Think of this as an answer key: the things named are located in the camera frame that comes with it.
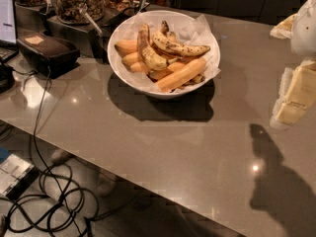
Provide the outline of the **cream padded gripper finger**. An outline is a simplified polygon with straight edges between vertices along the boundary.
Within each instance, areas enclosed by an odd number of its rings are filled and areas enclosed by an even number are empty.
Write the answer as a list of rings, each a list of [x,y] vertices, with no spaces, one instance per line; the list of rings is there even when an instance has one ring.
[[[278,23],[274,26],[271,31],[270,35],[274,38],[284,40],[291,38],[292,26],[296,15],[292,14],[288,16],[285,20]]]
[[[316,103],[316,62],[303,60],[295,69],[286,67],[281,76],[278,99],[270,125],[288,129]]]

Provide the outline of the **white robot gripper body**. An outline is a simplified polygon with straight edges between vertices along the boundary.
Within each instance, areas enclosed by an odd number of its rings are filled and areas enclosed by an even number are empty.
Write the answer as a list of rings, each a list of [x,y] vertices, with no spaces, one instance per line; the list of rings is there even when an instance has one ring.
[[[302,57],[316,57],[316,0],[307,0],[292,25],[291,50]]]

